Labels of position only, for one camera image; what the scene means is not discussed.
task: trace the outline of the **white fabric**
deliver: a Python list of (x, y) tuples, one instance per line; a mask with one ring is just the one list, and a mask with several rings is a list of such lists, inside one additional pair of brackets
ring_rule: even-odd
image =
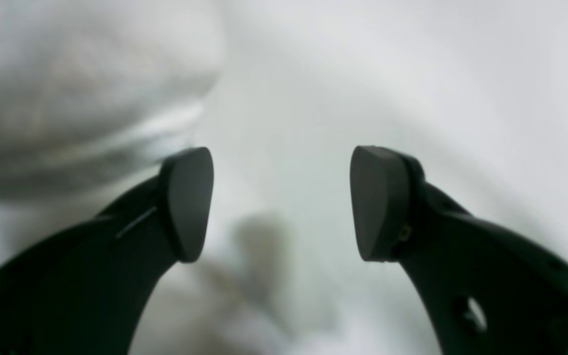
[(220, 4), (228, 64), (195, 140), (216, 168), (207, 244), (164, 277), (133, 354), (439, 354), (400, 267), (356, 251), (357, 144), (418, 157), (568, 259), (568, 0)]
[(184, 148), (222, 62), (208, 0), (0, 0), (0, 198), (79, 191)]

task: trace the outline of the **black plastic arm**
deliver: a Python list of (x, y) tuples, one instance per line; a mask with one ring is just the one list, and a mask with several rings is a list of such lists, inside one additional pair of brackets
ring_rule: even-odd
[(182, 151), (93, 220), (1, 267), (0, 354), (126, 355), (157, 281), (201, 254), (213, 178), (209, 150)]
[(568, 264), (471, 216), (419, 162), (359, 146), (350, 171), (361, 258), (397, 261), (446, 355), (568, 355)]

